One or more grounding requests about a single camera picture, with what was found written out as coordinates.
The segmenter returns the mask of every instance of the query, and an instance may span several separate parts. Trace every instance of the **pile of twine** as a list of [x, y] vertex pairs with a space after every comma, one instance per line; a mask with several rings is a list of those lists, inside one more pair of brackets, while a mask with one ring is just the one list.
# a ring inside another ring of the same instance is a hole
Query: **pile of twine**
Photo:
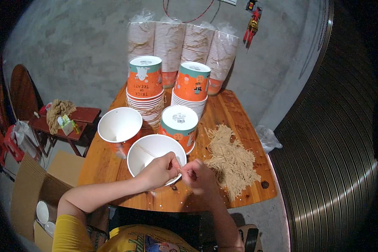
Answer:
[[222, 124], [217, 127], [217, 130], [204, 128], [210, 139], [207, 149], [212, 157], [204, 163], [216, 173], [217, 183], [227, 187], [227, 196], [232, 202], [255, 180], [260, 182], [261, 176], [253, 169], [253, 152], [246, 150], [238, 139], [230, 142], [235, 135], [230, 127]]
[[52, 135], [57, 134], [61, 126], [58, 123], [58, 117], [62, 117], [65, 114], [69, 116], [71, 113], [76, 111], [77, 108], [74, 103], [70, 101], [60, 101], [59, 99], [54, 99], [52, 106], [46, 112], [46, 123], [49, 127], [49, 132]]
[[155, 119], [152, 119], [152, 121], [155, 121], [156, 123], [149, 124], [146, 121], [143, 121], [143, 129], [158, 129], [161, 124], [161, 114], [164, 109], [164, 104], [166, 103], [166, 96], [165, 93], [163, 94], [162, 99], [160, 102], [154, 107], [154, 108], [138, 108], [135, 105], [133, 105], [129, 99], [126, 96], [126, 104], [129, 108], [134, 108], [136, 109], [141, 115], [152, 115], [157, 113], [157, 117]]

